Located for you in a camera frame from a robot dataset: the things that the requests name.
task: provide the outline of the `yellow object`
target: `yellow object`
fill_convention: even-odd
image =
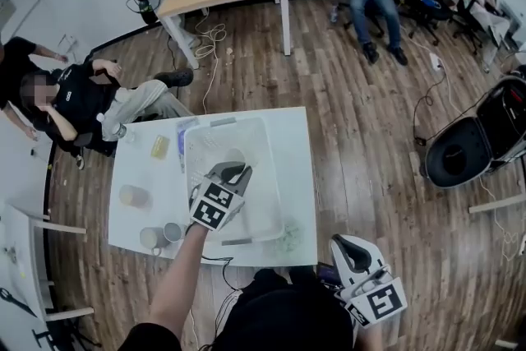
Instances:
[[[164,159],[168,153],[168,146],[170,145],[170,140],[165,136],[157,136],[155,139],[154,147],[151,149],[151,156],[157,159]]]

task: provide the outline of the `human arm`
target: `human arm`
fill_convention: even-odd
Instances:
[[[354,349],[356,351],[382,351],[381,324],[377,323],[367,330],[360,328]]]
[[[71,123],[69,123],[57,110],[53,108],[53,106],[46,104],[39,105],[37,107],[40,109],[40,111],[44,111],[49,114],[51,119],[54,121],[55,126],[57,126],[57,129],[64,141],[74,141],[76,139],[78,132]]]
[[[6,104],[2,111],[9,119],[9,121],[13,123],[16,127],[18,127],[20,130],[22,130],[27,137],[29,137],[33,141],[38,140],[38,137],[36,136],[36,130],[33,127],[27,126],[24,122],[22,122],[22,119],[18,116],[16,111],[9,103]]]
[[[208,229],[194,224],[188,230],[168,273],[163,277],[150,306],[149,323],[164,326],[179,340],[196,295],[197,276]]]
[[[51,51],[49,48],[46,48],[43,45],[39,45],[39,44],[36,44],[36,48],[33,54],[36,54],[37,56],[42,56],[43,58],[54,58],[55,60],[58,60],[63,63],[68,62],[67,56],[55,53],[54,51]]]
[[[98,75],[101,71],[106,71],[108,75],[118,79],[121,76],[122,69],[115,62],[105,60],[102,58],[96,58],[91,62],[95,75]]]

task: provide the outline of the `gray pants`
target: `gray pants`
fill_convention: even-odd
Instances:
[[[158,114],[162,118],[180,118],[192,113],[161,81],[152,80],[140,84],[134,90],[119,88],[102,122],[102,137],[105,141],[116,141],[115,127],[131,123],[139,117]]]

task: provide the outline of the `hand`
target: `hand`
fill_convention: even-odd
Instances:
[[[57,59],[59,62],[62,62],[62,63],[68,63],[69,62],[69,58],[67,58],[67,56],[63,55],[63,54],[55,54],[55,59]]]
[[[51,108],[51,104],[41,104],[36,106],[40,111],[48,112]]]
[[[36,130],[33,127],[26,126],[25,129],[24,129],[24,133],[32,141],[36,142],[39,139],[39,137],[36,134]]]
[[[118,79],[121,76],[122,69],[115,62],[108,61],[105,66],[106,72],[108,75]]]

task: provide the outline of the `white cable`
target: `white cable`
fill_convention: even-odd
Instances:
[[[205,22],[208,19],[209,15],[210,15],[210,9],[206,8],[205,17],[195,26],[196,33],[199,33],[197,35],[198,37],[209,39],[212,42],[212,44],[207,44],[202,47],[199,47],[195,52],[196,58],[205,58],[206,56],[210,54],[214,54],[214,58],[215,58],[215,65],[214,65],[214,72],[212,73],[212,79],[210,81],[210,85],[208,85],[208,90],[206,90],[205,96],[203,97],[203,108],[205,109],[205,114],[208,113],[206,110],[205,100],[210,90],[212,89],[212,84],[214,83],[214,79],[215,79],[215,72],[217,71],[217,65],[219,62],[219,59],[217,57],[217,45],[216,44],[219,41],[223,41],[227,37],[227,31],[225,29],[226,27],[225,24],[218,24],[211,30],[208,30],[205,32],[197,29],[199,25],[201,25],[203,22]]]
[[[491,198],[493,199],[493,201],[496,201],[496,198],[495,198],[495,195],[493,195],[493,193],[490,192],[490,190],[484,186],[484,184],[482,183],[482,176],[480,176],[478,178],[478,181],[480,182],[480,185],[482,186],[482,189],[484,189],[486,192],[489,193],[489,195],[491,196]],[[498,219],[496,218],[496,208],[493,208],[493,218],[495,220],[495,224],[497,225],[497,227],[499,227],[499,229],[501,229],[502,231],[502,234],[503,234],[503,241],[502,241],[502,249],[501,249],[501,254],[502,254],[502,257],[504,257],[507,261],[511,261],[512,259],[514,259],[518,254],[519,254],[519,249],[520,249],[520,241],[519,241],[519,233],[510,233],[509,231],[506,231],[502,225],[499,223]],[[522,218],[522,223],[523,223],[523,232],[525,231],[524,230],[524,214],[523,214],[523,218]],[[515,252],[511,255],[511,256],[507,256],[505,254],[505,246],[508,245],[508,244],[515,244],[517,243],[517,249],[515,250]]]
[[[402,27],[402,29],[403,29],[403,30],[406,32],[406,34],[407,34],[407,30],[406,30],[402,25],[401,25],[401,27]],[[416,45],[416,46],[418,46],[418,47],[420,47],[420,48],[423,48],[423,49],[427,50],[429,53],[433,53],[433,52],[431,51],[430,48],[426,47],[425,45],[421,45],[421,44],[417,43],[416,41],[414,41],[414,40],[413,40],[412,38],[410,38],[409,36],[408,36],[408,38],[409,38],[409,41],[410,41],[411,43],[413,43],[414,45]],[[451,101],[451,84],[450,84],[450,76],[447,74],[447,70],[445,69],[444,61],[442,60],[442,58],[441,58],[438,54],[435,54],[435,55],[438,57],[438,59],[439,59],[439,60],[441,61],[441,63],[442,63],[442,69],[444,70],[444,73],[445,73],[445,82],[447,83],[448,100],[450,101],[451,107],[453,107],[454,110],[455,110],[458,114],[462,114],[462,112],[461,112],[459,109],[457,109],[457,107],[453,104],[453,101]]]
[[[194,336],[196,337],[196,345],[197,345],[197,349],[199,349],[199,340],[197,339],[197,333],[196,333],[196,319],[194,319],[194,315],[193,313],[191,312],[191,307],[190,307],[190,317],[191,317],[191,331],[194,333]]]

